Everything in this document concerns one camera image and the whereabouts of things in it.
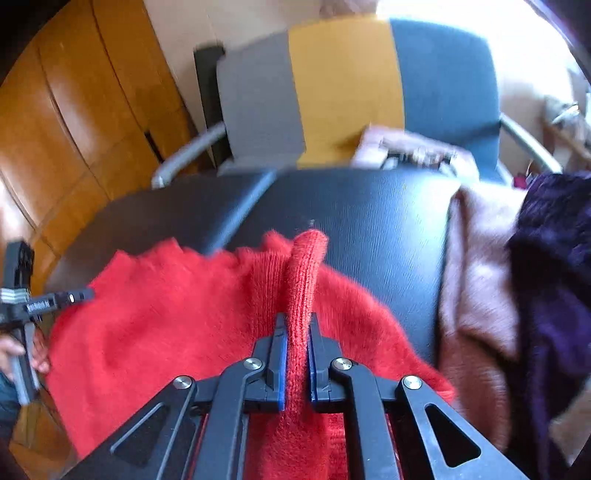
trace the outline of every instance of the pink fabric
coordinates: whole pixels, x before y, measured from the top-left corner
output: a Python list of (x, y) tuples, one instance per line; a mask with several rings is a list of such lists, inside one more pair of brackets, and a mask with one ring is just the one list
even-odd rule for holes
[(440, 368), (457, 389), (455, 407), (500, 450), (511, 434), (508, 390), (486, 348), (518, 360), (518, 313), (505, 245), (524, 196), (523, 190), (482, 183), (456, 193), (439, 305)]

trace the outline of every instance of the red sweater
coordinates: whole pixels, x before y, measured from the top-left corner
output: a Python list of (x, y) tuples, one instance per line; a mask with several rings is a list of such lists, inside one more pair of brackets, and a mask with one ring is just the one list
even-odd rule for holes
[(79, 456), (177, 375), (212, 377), (250, 356), (278, 312), (287, 314), (285, 411), (251, 416), (246, 478), (346, 478), (342, 415), (314, 413), (306, 389), (311, 312), (345, 356), (382, 377), (416, 374), (451, 401), (451, 385), (390, 311), (322, 264), (326, 245), (318, 231), (293, 243), (271, 232), (259, 251), (204, 257), (169, 240), (140, 257), (118, 252), (91, 284), (96, 298), (67, 310), (51, 334), (48, 385)]

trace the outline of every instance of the dark purple cloth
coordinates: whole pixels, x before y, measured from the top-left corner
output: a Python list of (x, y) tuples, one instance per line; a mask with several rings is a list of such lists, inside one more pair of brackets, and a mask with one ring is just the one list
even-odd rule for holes
[(543, 480), (566, 472), (550, 439), (591, 374), (591, 177), (543, 175), (530, 186), (509, 241), (520, 315), (524, 398)]

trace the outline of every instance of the orange wood panel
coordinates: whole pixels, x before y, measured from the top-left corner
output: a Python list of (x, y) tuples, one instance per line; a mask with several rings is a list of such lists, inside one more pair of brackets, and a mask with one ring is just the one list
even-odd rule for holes
[(105, 191), (88, 172), (43, 225), (43, 238), (55, 253), (63, 254), (108, 201)]
[(148, 190), (156, 168), (158, 160), (143, 134), (138, 132), (115, 145), (90, 169), (109, 199), (114, 200), (138, 190)]
[(154, 119), (148, 129), (164, 159), (197, 135), (184, 107)]
[(129, 105), (145, 131), (183, 102), (142, 0), (92, 0), (96, 22)]
[(47, 277), (49, 277), (53, 267), (56, 266), (59, 256), (39, 235), (36, 235), (31, 241), (31, 246), (35, 251), (33, 277), (31, 277), (31, 293), (33, 295), (41, 295), (43, 294), (43, 287), (45, 286)]
[(0, 170), (38, 225), (86, 166), (61, 121), (33, 40), (0, 86)]
[(88, 165), (138, 131), (111, 67), (90, 0), (72, 0), (39, 34), (41, 63)]

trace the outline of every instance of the chair armrest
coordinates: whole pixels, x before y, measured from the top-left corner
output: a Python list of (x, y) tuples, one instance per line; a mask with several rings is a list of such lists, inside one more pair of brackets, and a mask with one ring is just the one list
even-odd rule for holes
[(552, 173), (562, 173), (560, 163), (520, 124), (501, 114), (501, 126), (513, 137), (517, 144), (523, 148), (533, 160), (542, 168)]
[(201, 153), (206, 151), (215, 142), (226, 136), (226, 125), (219, 122), (198, 137), (193, 138), (188, 144), (170, 155), (160, 165), (152, 177), (152, 189), (161, 189), (169, 185), (178, 172), (189, 165)]

